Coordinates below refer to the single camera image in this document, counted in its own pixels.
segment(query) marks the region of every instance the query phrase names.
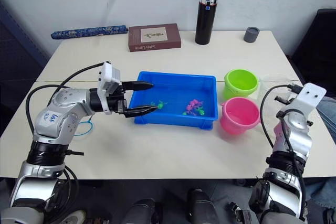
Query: blue plastic tray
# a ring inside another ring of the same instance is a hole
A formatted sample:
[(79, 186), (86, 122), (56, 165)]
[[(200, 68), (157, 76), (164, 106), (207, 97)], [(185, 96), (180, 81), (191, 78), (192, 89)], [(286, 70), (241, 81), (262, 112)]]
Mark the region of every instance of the blue plastic tray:
[[(162, 109), (144, 116), (137, 116), (136, 124), (158, 123), (199, 127), (211, 130), (213, 121), (218, 120), (216, 78), (214, 76), (196, 76), (189, 74), (140, 72), (138, 81), (154, 84), (148, 90), (133, 93), (130, 108), (141, 105), (158, 105), (164, 103)], [(197, 99), (203, 102), (205, 114), (183, 115), (190, 101)]]

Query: blue rubber band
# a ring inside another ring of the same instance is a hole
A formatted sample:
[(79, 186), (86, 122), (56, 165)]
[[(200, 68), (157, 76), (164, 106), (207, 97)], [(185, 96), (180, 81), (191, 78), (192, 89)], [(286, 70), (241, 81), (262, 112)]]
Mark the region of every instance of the blue rubber band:
[(80, 122), (79, 124), (81, 124), (81, 123), (88, 123), (88, 124), (90, 124), (91, 126), (90, 126), (90, 129), (87, 131), (87, 132), (84, 132), (84, 133), (81, 133), (81, 134), (75, 134), (74, 136), (83, 136), (83, 135), (85, 135), (85, 134), (88, 134), (92, 129), (93, 129), (93, 123), (91, 123), (91, 118), (92, 117), (90, 117), (90, 119), (89, 120), (87, 120), (87, 121), (84, 121), (84, 122)]

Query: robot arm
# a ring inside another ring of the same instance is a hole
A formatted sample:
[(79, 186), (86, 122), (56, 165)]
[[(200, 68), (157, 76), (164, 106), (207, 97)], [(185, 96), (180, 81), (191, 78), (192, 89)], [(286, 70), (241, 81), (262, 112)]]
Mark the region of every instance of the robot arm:
[[(298, 88), (289, 87), (292, 91)], [(308, 115), (325, 92), (324, 88), (307, 83), (292, 101), (276, 98), (286, 106), (277, 114), (280, 122), (274, 128), (276, 141), (271, 156), (266, 159), (269, 167), (254, 186), (249, 200), (261, 224), (303, 223), (302, 202), (305, 203), (306, 192), (302, 174), (312, 145), (308, 135), (312, 123)]]
[(44, 214), (48, 215), (57, 207), (59, 202), (55, 194), (64, 186), (64, 182), (58, 179), (65, 169), (64, 159), (66, 155), (83, 155), (68, 147), (84, 116), (104, 111), (105, 114), (115, 112), (129, 118), (157, 109), (150, 105), (129, 109), (124, 98), (127, 90), (149, 89), (153, 84), (121, 82), (119, 70), (108, 62), (104, 63), (99, 75), (97, 89), (60, 90), (50, 105), (37, 115), (33, 142), (12, 192), (11, 207), (2, 212), (2, 221), (42, 223)]

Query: brown book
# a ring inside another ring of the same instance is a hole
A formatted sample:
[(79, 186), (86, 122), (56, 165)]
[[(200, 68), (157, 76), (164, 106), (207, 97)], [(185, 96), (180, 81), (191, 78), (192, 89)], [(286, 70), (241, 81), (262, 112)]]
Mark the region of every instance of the brown book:
[(177, 24), (132, 26), (128, 29), (131, 52), (181, 47)]

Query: pink plastic bucket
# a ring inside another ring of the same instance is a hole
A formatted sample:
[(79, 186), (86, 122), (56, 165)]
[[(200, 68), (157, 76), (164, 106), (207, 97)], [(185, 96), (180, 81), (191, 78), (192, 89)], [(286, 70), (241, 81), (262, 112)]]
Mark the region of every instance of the pink plastic bucket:
[(258, 106), (244, 97), (231, 98), (221, 105), (220, 124), (230, 134), (242, 134), (260, 122)]

